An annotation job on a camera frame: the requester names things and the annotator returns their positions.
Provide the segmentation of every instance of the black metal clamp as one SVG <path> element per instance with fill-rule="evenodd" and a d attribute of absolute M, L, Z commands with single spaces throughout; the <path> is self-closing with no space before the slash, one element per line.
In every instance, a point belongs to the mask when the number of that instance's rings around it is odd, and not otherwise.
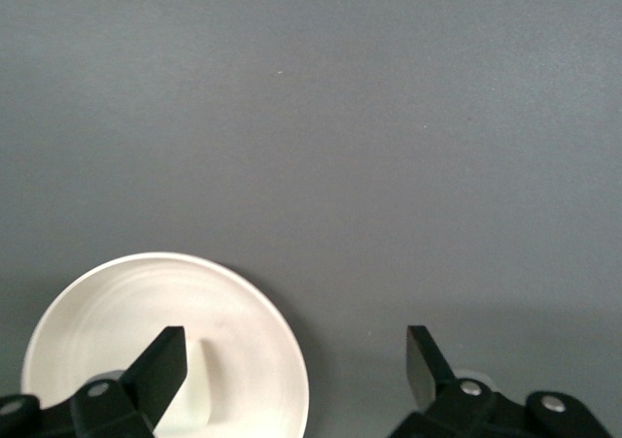
<path fill-rule="evenodd" d="M 537 391 L 525 406 L 476 380 L 454 375 L 424 326 L 409 326 L 408 382 L 424 412 L 414 412 L 390 438 L 612 438 L 580 401 Z"/>
<path fill-rule="evenodd" d="M 90 382 L 42 410 L 30 394 L 0 398 L 0 438 L 153 438 L 187 374 L 186 338 L 168 326 L 118 380 Z"/>

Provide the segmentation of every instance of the gray surface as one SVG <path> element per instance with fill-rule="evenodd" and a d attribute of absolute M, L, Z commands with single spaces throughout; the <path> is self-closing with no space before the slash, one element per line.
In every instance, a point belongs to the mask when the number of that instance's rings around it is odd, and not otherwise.
<path fill-rule="evenodd" d="M 397 424 L 409 323 L 622 436 L 621 100 L 622 0 L 0 0 L 0 391 L 167 250 L 283 311 L 308 437 Z"/>

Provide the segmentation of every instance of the screw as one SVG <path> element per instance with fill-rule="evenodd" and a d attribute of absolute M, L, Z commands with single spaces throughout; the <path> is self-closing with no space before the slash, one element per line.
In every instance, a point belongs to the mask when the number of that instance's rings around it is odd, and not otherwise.
<path fill-rule="evenodd" d="M 0 416 L 8 416 L 13 412 L 17 412 L 23 406 L 23 399 L 15 399 L 0 407 Z"/>
<path fill-rule="evenodd" d="M 564 412 L 566 411 L 566 404 L 562 400 L 555 396 L 546 395 L 542 397 L 542 405 L 549 411 Z"/>
<path fill-rule="evenodd" d="M 97 385 L 93 385 L 92 387 L 90 387 L 86 394 L 88 394 L 88 397 L 101 396 L 104 392 L 108 390 L 109 387 L 110 385 L 108 385 L 107 383 L 98 383 Z"/>
<path fill-rule="evenodd" d="M 476 382 L 471 381 L 462 382 L 460 389 L 469 396 L 479 396 L 482 393 L 482 388 Z"/>

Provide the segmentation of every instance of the round dish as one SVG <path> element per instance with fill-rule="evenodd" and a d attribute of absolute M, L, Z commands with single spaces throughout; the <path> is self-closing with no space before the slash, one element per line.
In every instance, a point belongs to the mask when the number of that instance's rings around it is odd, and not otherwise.
<path fill-rule="evenodd" d="M 67 287 L 30 339 L 22 391 L 50 407 L 127 368 L 167 325 L 186 329 L 189 376 L 159 438 L 302 437 L 307 373 L 283 316 L 239 275 L 179 253 L 125 256 Z"/>

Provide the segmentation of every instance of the white bowl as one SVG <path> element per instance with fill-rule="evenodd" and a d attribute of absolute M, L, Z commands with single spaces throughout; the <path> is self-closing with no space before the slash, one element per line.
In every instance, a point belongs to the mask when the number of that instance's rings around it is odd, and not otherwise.
<path fill-rule="evenodd" d="M 283 316 L 239 275 L 179 253 L 125 256 L 67 287 L 30 339 L 22 391 L 50 407 L 127 368 L 167 325 L 186 329 L 189 374 L 159 438 L 302 437 L 307 373 Z"/>

